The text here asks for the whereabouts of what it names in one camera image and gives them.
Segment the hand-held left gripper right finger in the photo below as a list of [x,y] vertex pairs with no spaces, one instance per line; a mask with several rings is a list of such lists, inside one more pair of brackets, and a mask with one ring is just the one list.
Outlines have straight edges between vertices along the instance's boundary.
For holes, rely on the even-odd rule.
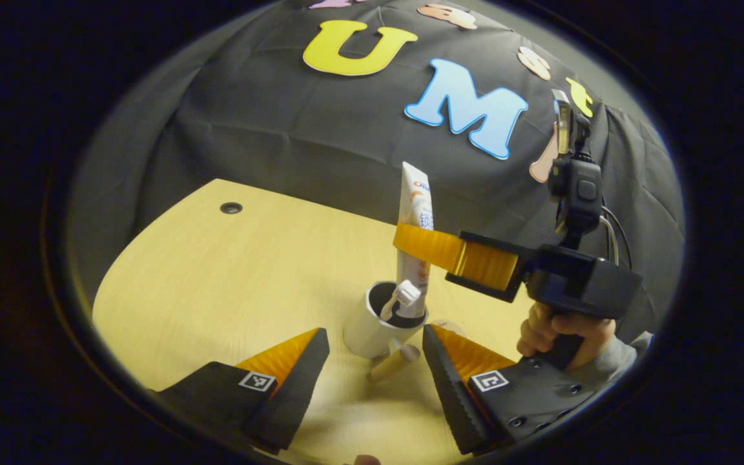
[[422,348],[458,450],[475,456],[564,423],[597,393],[547,356],[517,362],[436,324]]

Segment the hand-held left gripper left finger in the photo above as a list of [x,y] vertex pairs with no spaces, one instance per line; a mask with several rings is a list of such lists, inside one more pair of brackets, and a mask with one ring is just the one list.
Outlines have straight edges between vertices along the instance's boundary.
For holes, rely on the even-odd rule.
[[292,444],[329,354],[327,330],[316,327],[233,366],[208,362],[153,395],[217,439],[277,454]]

